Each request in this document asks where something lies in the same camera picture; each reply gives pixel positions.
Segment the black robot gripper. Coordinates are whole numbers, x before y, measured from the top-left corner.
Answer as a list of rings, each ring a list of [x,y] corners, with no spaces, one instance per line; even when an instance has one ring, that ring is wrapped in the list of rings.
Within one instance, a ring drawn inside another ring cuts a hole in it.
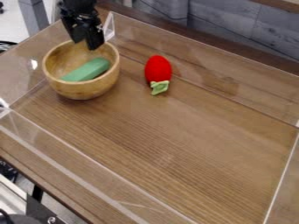
[[[60,0],[57,3],[60,19],[72,41],[79,43],[85,37],[91,51],[105,43],[96,3],[97,0]],[[87,24],[85,31],[79,23]]]

